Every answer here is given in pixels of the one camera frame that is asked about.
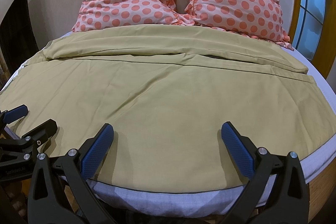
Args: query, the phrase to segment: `blue textured pad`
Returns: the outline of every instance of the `blue textured pad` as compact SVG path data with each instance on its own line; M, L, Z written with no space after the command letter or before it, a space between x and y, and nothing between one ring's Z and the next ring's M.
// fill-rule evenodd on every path
M84 180L95 175L98 166L113 142L113 137L113 127L108 124L82 160L81 175Z
M240 173L251 180L254 175L254 160L252 156L228 123L223 124L221 133L222 140L238 166Z
M5 113L2 118L4 123L12 123L28 114L28 108L25 105L18 106L12 110Z

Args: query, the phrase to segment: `bolt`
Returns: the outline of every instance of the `bolt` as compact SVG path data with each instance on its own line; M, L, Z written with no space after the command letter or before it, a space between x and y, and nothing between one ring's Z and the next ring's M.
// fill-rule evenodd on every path
M293 158L293 159L296 159L297 158L297 153L295 152L290 152L289 155Z
M45 153L39 154L39 160L43 160L45 158Z
M264 147L260 147L260 148L258 148L258 152L259 152L261 155L266 155L266 154L267 154L267 149L264 148Z
M73 157L74 155L77 154L77 150L76 149L70 149L69 152L68 152L68 155Z

